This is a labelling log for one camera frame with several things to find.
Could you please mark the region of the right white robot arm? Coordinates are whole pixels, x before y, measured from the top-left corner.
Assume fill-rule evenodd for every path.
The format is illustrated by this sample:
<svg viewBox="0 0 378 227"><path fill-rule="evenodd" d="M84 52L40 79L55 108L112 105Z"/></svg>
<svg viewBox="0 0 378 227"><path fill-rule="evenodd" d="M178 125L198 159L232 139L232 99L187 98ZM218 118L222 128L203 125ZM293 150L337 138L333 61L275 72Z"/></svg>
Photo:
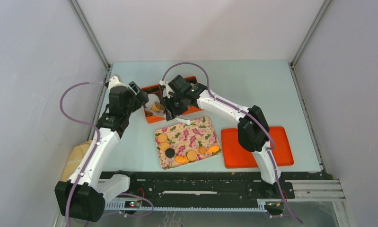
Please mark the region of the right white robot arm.
<svg viewBox="0 0 378 227"><path fill-rule="evenodd" d="M258 164L261 179L265 182L265 195L275 198L282 192L282 185L278 181L280 172L272 157L275 141L270 135L269 125L260 107L254 105L249 108L235 104L217 96L202 83L190 84L180 75L173 80L161 80L159 84L166 91L161 102L168 121L181 116L189 107L194 106L233 122L237 127L240 146L252 153Z"/></svg>

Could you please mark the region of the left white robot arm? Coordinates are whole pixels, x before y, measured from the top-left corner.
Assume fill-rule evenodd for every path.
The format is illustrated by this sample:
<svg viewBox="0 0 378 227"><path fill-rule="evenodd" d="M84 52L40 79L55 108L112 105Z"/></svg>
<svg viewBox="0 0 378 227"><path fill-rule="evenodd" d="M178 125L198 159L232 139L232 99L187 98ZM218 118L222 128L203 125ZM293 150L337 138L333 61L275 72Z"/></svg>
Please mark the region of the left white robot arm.
<svg viewBox="0 0 378 227"><path fill-rule="evenodd" d="M136 83L107 82L109 103L96 124L88 123L95 130L93 141L80 165L67 181L59 181L55 195L66 226L71 218L97 222L105 205L118 196L135 197L138 185L129 176L114 174L100 183L106 160L120 141L129 125L131 114L144 106L149 98Z"/></svg>

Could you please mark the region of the orange cookie tin box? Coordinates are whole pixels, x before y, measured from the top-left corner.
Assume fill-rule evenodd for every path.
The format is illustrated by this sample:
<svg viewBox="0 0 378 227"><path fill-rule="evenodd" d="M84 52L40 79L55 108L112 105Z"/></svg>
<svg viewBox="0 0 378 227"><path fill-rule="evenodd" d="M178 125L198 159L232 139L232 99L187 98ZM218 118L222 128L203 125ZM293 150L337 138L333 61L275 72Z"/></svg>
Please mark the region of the orange cookie tin box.
<svg viewBox="0 0 378 227"><path fill-rule="evenodd" d="M194 85L195 83L198 82L196 76L189 76L189 77L185 77L184 79L187 82L189 82L190 84L192 84L192 85ZM156 85L153 85L153 86L149 86L149 87L144 87L144 88L142 88L142 90L144 92L148 93L148 94L155 94L155 95L157 95L159 97L160 101L161 101L161 97L163 97L165 95L164 94L165 92L161 92L161 88L160 88L159 84L156 84ZM159 121L165 120L165 118L153 116L152 113L150 113L146 109L148 109L148 108L145 105L144 108L143 108L143 110L145 112L145 118L146 118L146 121L148 123L155 123L155 122L159 122ZM191 106L191 107L188 108L188 110L185 113L183 113L183 115L192 114L192 113L195 113L195 112L199 112L201 110L202 109L199 109L199 108ZM165 112L163 110L159 111L159 113L165 115Z"/></svg>

